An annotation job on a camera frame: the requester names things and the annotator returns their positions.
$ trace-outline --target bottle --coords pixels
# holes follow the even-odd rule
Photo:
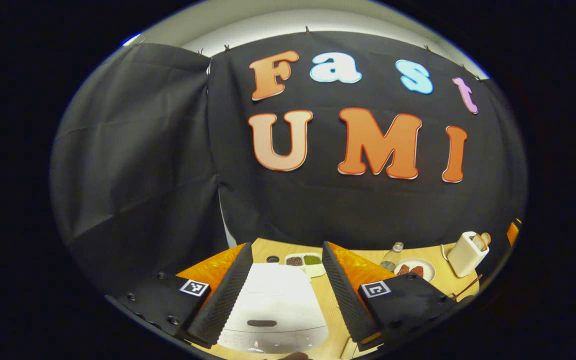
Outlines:
[[[402,260],[402,250],[404,249],[404,243],[397,241],[393,247],[384,255],[379,266],[386,269],[387,271],[395,271],[397,263]]]

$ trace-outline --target table surface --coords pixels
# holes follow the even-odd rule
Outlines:
[[[455,243],[443,245],[446,255],[452,248],[454,248],[454,246]],[[279,263],[283,264],[286,255],[294,253],[318,253],[319,255],[322,255],[322,250],[321,247],[282,243],[262,238],[257,239],[252,244],[254,263],[265,263],[268,256],[275,255],[279,257]],[[375,264],[379,264],[384,255],[388,253],[388,250],[352,250],[352,252],[374,262]],[[436,271],[434,279],[430,284],[434,285],[435,288],[439,289],[439,291],[446,295],[461,292],[477,278],[477,273],[475,271],[465,277],[458,278],[448,261],[446,261],[442,256],[441,246],[439,245],[422,248],[404,248],[401,253],[402,259],[420,258],[430,262]],[[350,334],[348,333],[344,319],[341,316],[337,299],[335,298],[332,287],[330,286],[328,275],[324,274],[323,276],[313,277],[311,279],[311,285],[319,302],[319,306],[321,307],[321,311],[323,312],[324,318],[326,319],[328,337],[321,346],[305,351],[305,353],[313,360],[338,360],[341,358],[341,354],[346,347]],[[476,282],[461,294],[459,298],[457,298],[457,301],[466,296],[477,294],[479,289],[480,284],[479,282]],[[280,353],[247,353],[231,350],[219,344],[214,345],[210,350],[194,344],[193,346],[198,347],[202,351],[206,351],[206,353],[228,360],[276,360],[287,355]]]

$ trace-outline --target orange letter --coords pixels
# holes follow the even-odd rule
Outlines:
[[[259,164],[270,170],[292,171],[302,166],[308,152],[306,123],[313,119],[308,110],[286,112],[283,120],[290,124],[290,153],[277,155],[273,148],[273,124],[277,121],[275,114],[257,114],[250,116],[248,123],[252,127],[254,157]]]
[[[337,170],[345,175],[361,175],[366,172],[362,162],[362,149],[370,163],[370,170],[377,175],[392,157],[392,164],[386,169],[391,178],[413,180],[419,174],[415,167],[417,155],[417,132],[421,120],[411,114],[398,114],[386,135],[382,133],[370,111],[359,107],[349,107],[339,112],[347,126],[345,160]]]
[[[462,164],[464,164],[464,143],[468,139],[468,134],[457,126],[446,127],[446,134],[450,139],[450,153],[448,166],[441,174],[441,178],[446,183],[459,183],[464,179]]]
[[[299,54],[290,50],[265,57],[250,64],[249,68],[254,70],[254,82],[256,83],[256,90],[252,93],[252,100],[263,100],[284,92],[286,85],[278,84],[277,76],[281,77],[282,80],[290,78],[290,64],[282,60],[294,63],[299,60]]]

